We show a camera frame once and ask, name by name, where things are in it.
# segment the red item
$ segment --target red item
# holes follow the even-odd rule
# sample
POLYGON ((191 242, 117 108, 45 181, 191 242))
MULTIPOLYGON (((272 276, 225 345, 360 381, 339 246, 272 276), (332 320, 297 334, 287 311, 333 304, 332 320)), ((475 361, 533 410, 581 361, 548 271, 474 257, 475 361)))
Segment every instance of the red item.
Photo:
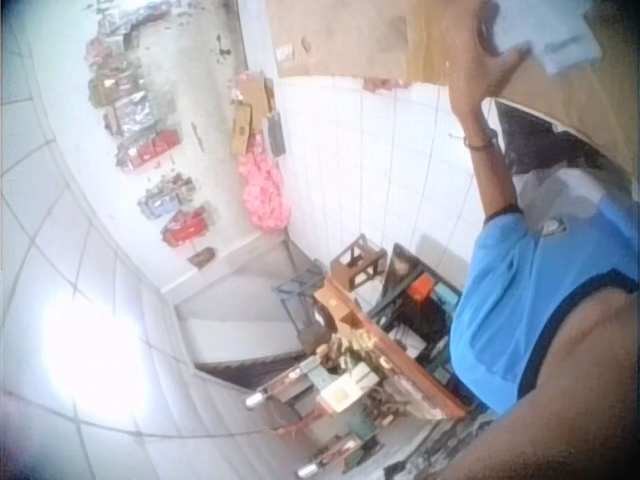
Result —
POLYGON ((179 210, 162 229, 162 239, 170 247, 176 248, 208 231, 209 220, 204 207, 190 212, 179 210))
POLYGON ((422 305, 435 284, 436 282, 433 278, 423 273, 415 282, 409 285, 407 293, 418 305, 422 305))
POLYGON ((162 130, 147 137, 136 138, 134 144, 121 143, 118 152, 118 166, 125 170, 135 170, 180 144, 177 130, 162 130))

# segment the blue shirt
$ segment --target blue shirt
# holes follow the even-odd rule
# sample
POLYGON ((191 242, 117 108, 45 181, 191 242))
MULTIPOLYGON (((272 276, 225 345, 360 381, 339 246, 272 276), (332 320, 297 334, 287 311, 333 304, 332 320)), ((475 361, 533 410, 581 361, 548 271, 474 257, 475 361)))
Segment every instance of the blue shirt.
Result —
POLYGON ((498 414, 535 387, 571 309, 605 287, 638 288, 638 204, 605 196, 590 218, 560 215, 540 231, 498 216, 476 240, 451 328, 458 377, 498 414))

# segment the floor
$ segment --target floor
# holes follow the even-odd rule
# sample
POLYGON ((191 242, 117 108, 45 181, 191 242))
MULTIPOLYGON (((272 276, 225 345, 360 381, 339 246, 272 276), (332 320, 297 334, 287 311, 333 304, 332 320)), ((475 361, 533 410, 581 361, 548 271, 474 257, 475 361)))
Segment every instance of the floor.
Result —
POLYGON ((354 78, 280 79, 264 2, 239 4, 249 68, 273 78, 283 118, 291 239, 325 264, 360 233, 387 251, 397 242, 462 288, 484 215, 447 88, 374 94, 354 78))

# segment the white tiled wall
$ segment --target white tiled wall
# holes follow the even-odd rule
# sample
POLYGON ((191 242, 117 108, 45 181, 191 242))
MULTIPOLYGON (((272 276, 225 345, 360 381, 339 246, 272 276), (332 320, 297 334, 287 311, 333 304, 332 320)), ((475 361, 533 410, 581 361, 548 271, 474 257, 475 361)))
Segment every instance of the white tiled wall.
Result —
POLYGON ((308 452, 261 433, 282 425, 270 410, 247 412, 239 389, 192 373, 171 306, 65 168, 15 35, 3 23, 6 460, 33 478, 288 477, 308 452))
POLYGON ((370 93, 341 77, 276 85, 293 241, 325 263, 359 233, 388 251, 400 243, 462 288, 484 214, 446 87, 370 93))

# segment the small box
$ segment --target small box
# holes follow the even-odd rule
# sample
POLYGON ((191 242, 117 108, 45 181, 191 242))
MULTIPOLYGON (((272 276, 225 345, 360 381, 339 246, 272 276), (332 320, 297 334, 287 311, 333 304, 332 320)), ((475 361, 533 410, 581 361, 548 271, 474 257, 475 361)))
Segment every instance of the small box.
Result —
POLYGON ((422 305, 431 290, 433 290, 435 283, 433 278, 423 273, 415 282, 409 285, 407 293, 418 305, 422 305))

